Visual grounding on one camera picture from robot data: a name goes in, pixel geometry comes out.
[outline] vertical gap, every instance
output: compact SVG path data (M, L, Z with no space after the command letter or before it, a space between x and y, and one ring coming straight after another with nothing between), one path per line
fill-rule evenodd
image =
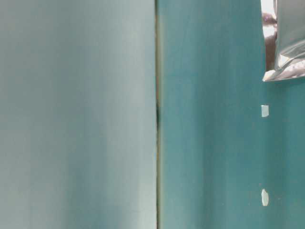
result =
M154 0L155 12L155 74L156 74L156 124L157 124L157 155L156 155L156 209L157 229L160 229L160 65L159 65L159 23L158 0Z

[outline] silver foil packet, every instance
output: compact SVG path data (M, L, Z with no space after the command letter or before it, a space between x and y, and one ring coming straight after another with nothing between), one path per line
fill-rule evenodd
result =
M261 0L266 72L263 81L305 76L305 0Z

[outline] small white mark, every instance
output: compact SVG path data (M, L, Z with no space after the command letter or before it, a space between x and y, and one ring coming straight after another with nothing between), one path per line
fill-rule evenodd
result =
M262 117L266 118L269 116L269 106L268 105L262 105Z
M268 206L269 204L269 194L266 192L265 189L262 190L262 203L263 206Z

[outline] teal wall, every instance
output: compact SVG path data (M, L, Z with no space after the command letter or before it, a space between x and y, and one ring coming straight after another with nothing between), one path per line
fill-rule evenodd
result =
M305 81L262 82L260 1L159 0L157 16L160 229L303 228Z
M153 0L2 0L0 33L0 228L154 229Z

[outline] painted wall surface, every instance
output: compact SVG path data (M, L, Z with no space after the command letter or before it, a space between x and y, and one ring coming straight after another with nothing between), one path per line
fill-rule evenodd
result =
M154 229L153 0L2 0L0 34L0 228Z
M262 82L260 1L157 13L160 229L305 227L305 80Z

